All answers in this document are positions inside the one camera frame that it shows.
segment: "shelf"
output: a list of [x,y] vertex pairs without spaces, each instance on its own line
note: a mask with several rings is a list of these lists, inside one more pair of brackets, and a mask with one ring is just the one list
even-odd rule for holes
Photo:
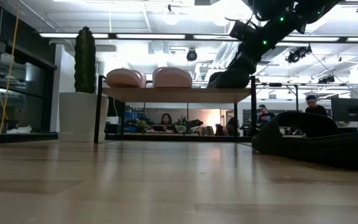
[[122,102],[238,103],[250,96],[250,89],[103,88],[103,93]]

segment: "white planter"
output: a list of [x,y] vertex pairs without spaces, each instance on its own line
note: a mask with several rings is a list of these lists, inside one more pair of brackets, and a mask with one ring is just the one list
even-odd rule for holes
[[[94,121],[98,96],[89,93],[59,93],[59,141],[93,142]],[[102,96],[99,122],[99,141],[105,138],[109,100]]]

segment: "spotlight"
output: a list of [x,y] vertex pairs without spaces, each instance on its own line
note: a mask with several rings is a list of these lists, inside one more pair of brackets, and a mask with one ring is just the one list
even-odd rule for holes
[[310,45],[308,47],[298,47],[296,50],[290,51],[289,56],[285,60],[288,63],[297,63],[310,53],[312,53]]
[[333,76],[327,77],[327,83],[334,83],[334,82],[335,82],[335,78]]
[[187,61],[189,62],[194,62],[195,60],[197,60],[197,53],[195,49],[190,49],[189,52],[187,53]]
[[330,75],[326,78],[320,78],[320,80],[318,80],[318,84],[328,84],[328,83],[334,83],[335,82],[335,78],[333,75]]

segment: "black shirt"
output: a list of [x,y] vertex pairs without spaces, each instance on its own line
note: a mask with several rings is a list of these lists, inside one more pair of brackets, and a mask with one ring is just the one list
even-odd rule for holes
[[327,111],[323,106],[317,105],[316,108],[310,108],[308,107],[305,111],[306,113],[315,113],[327,116]]
[[262,123],[262,124],[266,124],[268,123],[270,120],[272,120],[275,117],[275,115],[271,112],[267,113],[267,114],[262,114],[259,119],[258,119],[258,123]]

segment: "cactus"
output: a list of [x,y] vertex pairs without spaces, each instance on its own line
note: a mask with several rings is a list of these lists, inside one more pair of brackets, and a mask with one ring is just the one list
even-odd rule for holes
[[75,91],[95,93],[96,46],[88,27],[79,31],[75,39]]

